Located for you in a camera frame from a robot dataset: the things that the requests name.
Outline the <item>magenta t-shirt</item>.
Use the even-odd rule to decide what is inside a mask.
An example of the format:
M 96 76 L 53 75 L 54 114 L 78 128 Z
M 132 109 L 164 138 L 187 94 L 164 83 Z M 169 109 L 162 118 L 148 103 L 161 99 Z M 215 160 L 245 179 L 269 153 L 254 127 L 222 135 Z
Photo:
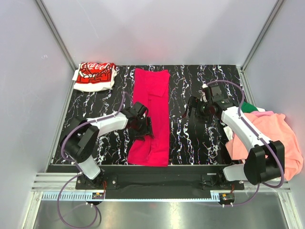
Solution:
M 127 162 L 133 165 L 166 167 L 169 162 L 170 120 L 169 81 L 167 70 L 151 72 L 135 69 L 133 102 L 148 108 L 153 137 L 135 140 L 129 150 Z

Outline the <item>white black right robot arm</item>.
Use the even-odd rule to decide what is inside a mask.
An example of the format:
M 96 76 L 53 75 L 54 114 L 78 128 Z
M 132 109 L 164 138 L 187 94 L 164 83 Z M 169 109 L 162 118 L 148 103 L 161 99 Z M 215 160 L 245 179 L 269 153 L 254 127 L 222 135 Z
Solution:
M 218 85 L 207 86 L 201 97 L 190 96 L 184 116 L 194 116 L 197 121 L 210 124 L 217 117 L 229 126 L 246 148 L 245 163 L 227 166 L 222 174 L 227 181 L 247 180 L 253 185 L 266 184 L 280 178 L 284 182 L 285 147 L 273 141 L 252 124 L 237 102 L 226 97 Z

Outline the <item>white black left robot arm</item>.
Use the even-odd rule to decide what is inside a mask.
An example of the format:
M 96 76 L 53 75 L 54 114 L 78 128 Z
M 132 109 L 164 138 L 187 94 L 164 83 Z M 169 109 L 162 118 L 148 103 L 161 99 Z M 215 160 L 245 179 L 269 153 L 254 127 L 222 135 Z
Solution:
M 61 140 L 61 153 L 68 156 L 78 167 L 85 179 L 93 186 L 102 184 L 104 172 L 93 159 L 92 152 L 97 139 L 105 134 L 131 129 L 136 140 L 153 137 L 149 109 L 140 102 L 98 118 L 75 118 Z

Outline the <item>green t-shirt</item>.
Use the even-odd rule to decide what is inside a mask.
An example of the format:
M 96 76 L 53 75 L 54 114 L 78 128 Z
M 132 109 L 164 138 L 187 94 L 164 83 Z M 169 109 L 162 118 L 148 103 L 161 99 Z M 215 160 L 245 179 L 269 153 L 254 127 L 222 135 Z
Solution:
M 254 111 L 258 111 L 258 109 L 254 105 L 252 105 L 248 102 L 243 102 L 243 104 L 241 106 L 241 111 L 243 113 L 252 113 Z

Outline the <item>light pink t-shirt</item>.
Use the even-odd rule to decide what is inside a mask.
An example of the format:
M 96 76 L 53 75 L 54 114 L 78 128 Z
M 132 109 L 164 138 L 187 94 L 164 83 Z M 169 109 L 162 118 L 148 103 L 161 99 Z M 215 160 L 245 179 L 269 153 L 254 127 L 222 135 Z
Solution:
M 262 117 L 262 116 L 271 116 L 274 114 L 274 112 L 273 111 L 264 111 L 264 112 L 253 111 L 253 112 L 251 112 L 251 114 L 255 115 L 256 117 Z

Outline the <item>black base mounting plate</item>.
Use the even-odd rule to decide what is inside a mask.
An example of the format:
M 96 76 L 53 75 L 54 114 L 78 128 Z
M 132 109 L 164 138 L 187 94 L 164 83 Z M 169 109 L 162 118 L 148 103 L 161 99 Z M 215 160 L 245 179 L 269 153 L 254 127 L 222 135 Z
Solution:
M 168 167 L 102 166 L 101 185 L 93 186 L 84 176 L 76 189 L 105 190 L 107 199 L 200 199 L 211 191 L 240 191 L 239 181 L 225 181 L 222 165 L 187 165 Z

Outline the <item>peach t-shirt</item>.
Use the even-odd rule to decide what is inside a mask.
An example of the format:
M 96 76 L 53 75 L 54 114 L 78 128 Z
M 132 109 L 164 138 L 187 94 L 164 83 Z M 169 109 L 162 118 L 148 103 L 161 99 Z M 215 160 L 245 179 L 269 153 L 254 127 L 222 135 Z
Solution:
M 271 116 L 256 117 L 251 113 L 245 116 L 272 141 L 280 141 L 285 147 L 285 171 L 286 180 L 291 180 L 294 175 L 300 173 L 303 167 L 303 158 L 296 135 L 285 122 L 284 114 L 273 114 Z M 248 151 L 242 141 L 234 134 L 233 140 L 226 143 L 226 148 L 232 160 L 246 159 Z

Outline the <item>folded white red graphic t-shirt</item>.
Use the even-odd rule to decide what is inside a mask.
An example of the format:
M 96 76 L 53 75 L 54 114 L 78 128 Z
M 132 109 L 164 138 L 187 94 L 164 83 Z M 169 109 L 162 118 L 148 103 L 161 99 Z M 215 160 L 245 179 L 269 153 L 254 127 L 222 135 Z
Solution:
M 111 90 L 117 75 L 114 63 L 82 62 L 74 72 L 74 90 L 81 92 L 100 92 Z

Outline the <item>left orange connector board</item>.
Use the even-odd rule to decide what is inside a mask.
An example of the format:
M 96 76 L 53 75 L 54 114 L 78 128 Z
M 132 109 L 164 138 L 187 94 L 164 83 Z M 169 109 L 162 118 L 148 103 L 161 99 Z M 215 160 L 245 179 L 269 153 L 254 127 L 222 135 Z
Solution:
M 102 192 L 93 192 L 92 199 L 105 199 L 105 190 Z

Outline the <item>orange connector board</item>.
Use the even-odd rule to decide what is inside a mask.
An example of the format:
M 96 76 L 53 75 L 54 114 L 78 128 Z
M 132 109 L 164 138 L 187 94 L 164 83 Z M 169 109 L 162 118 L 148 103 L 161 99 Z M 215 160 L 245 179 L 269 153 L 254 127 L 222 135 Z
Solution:
M 222 193 L 220 195 L 220 200 L 221 201 L 234 202 L 235 194 L 234 193 Z
M 93 192 L 92 199 L 105 199 L 105 190 L 102 192 Z

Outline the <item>right orange connector board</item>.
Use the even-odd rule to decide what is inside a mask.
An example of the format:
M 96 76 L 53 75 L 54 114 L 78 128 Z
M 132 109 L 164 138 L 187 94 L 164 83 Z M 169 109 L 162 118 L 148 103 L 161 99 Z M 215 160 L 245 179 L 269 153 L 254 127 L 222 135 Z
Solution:
M 222 193 L 220 195 L 220 200 L 221 201 L 234 202 L 235 194 L 234 193 Z

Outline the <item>front aluminium extrusion rail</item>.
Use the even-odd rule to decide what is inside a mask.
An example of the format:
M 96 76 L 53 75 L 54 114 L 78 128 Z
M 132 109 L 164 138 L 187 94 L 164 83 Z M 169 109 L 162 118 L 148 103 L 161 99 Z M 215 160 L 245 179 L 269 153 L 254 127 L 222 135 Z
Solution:
M 252 194 L 256 186 L 247 181 L 221 183 L 216 174 L 114 174 L 104 175 L 96 186 L 74 173 L 38 173 L 32 191 L 44 200 L 121 202 L 225 202 L 235 194 Z

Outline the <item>right aluminium frame post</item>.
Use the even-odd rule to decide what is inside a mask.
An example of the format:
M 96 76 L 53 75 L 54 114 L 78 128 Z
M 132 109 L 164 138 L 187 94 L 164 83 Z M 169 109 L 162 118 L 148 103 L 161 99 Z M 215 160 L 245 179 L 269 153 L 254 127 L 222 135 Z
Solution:
M 245 61 L 240 66 L 242 72 L 244 72 L 249 65 L 250 61 L 252 60 L 253 56 L 255 55 L 256 51 L 258 50 L 260 44 L 262 43 L 264 37 L 267 35 L 269 29 L 271 28 L 273 22 L 275 21 L 279 11 L 281 10 L 282 6 L 284 5 L 285 0 L 277 0 L 270 11 L 267 19 L 265 20 L 254 44 L 252 45 Z

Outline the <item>aluminium frame rail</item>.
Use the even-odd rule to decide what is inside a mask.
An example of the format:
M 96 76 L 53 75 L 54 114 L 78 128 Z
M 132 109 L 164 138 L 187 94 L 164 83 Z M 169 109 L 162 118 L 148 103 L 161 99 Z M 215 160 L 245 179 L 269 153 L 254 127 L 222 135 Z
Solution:
M 77 68 L 77 65 L 75 64 L 70 52 L 68 51 L 67 46 L 64 43 L 64 40 L 62 39 L 45 3 L 42 0 L 34 0 L 36 6 L 38 7 L 41 15 L 43 16 L 50 32 L 52 33 L 59 49 L 61 50 L 63 56 L 65 57 L 67 63 L 69 64 L 70 68 L 74 71 Z

